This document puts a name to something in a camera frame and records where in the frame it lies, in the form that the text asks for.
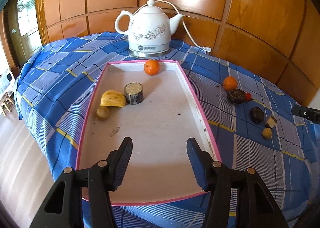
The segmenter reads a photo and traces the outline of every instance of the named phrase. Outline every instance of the orange fruit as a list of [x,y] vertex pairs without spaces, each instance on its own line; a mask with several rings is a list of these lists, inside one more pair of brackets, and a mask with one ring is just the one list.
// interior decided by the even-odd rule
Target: orange fruit
[[147,75],[154,76],[160,71],[160,65],[157,60],[148,60],[144,63],[143,69]]
[[222,86],[227,92],[229,92],[231,90],[237,89],[238,83],[232,76],[228,76],[223,80]]

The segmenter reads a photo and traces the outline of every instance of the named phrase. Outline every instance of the blue plaid tablecloth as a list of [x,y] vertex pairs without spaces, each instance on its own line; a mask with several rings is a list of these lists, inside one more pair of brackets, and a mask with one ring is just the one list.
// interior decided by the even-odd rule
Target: blue plaid tablecloth
[[[319,189],[319,126],[293,116],[296,101],[273,83],[202,50],[172,40],[171,51],[157,59],[180,62],[199,99],[224,164],[238,170],[254,167],[268,186],[289,225],[312,205]],[[53,179],[75,167],[86,109],[107,62],[127,61],[125,36],[105,32],[72,37],[42,46],[24,65],[15,82],[20,119],[46,156]],[[253,100],[228,102],[220,83],[233,76]],[[249,117],[253,106],[278,120],[272,139],[262,138],[263,124]],[[139,207],[113,207],[118,227],[201,227],[210,195]],[[90,227],[88,203],[84,220]],[[235,221],[232,191],[228,227]]]

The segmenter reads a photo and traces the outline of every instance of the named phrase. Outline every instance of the kettle lid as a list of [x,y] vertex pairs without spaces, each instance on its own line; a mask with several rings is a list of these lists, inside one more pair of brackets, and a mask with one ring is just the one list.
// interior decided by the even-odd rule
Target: kettle lid
[[138,13],[163,13],[163,10],[155,6],[154,0],[147,1],[148,6],[141,8]]

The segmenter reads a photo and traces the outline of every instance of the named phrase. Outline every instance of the teapot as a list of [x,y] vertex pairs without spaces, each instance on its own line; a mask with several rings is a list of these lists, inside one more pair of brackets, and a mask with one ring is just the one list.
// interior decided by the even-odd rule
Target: teapot
[[[177,31],[182,14],[171,19],[163,10],[154,5],[154,0],[148,0],[147,6],[142,7],[134,14],[121,11],[115,21],[118,33],[128,35],[129,49],[138,53],[162,53],[169,49],[171,35]],[[119,29],[119,21],[127,15],[130,18],[128,30]]]

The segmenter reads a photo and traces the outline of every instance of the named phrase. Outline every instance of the white tray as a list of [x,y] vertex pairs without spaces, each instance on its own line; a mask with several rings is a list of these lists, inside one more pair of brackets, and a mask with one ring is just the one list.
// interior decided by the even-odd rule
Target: white tray
[[[112,205],[168,203],[202,194],[186,151],[190,137],[214,160],[221,160],[208,122],[179,63],[161,61],[160,73],[155,76],[143,71],[144,63],[113,62],[105,66],[82,130],[76,169],[106,159],[124,137],[132,139],[132,156],[122,185],[110,192]],[[132,82],[143,85],[144,101],[110,108],[109,119],[97,120],[95,111],[102,94],[107,90],[123,92]],[[83,198],[88,199],[87,190]]]

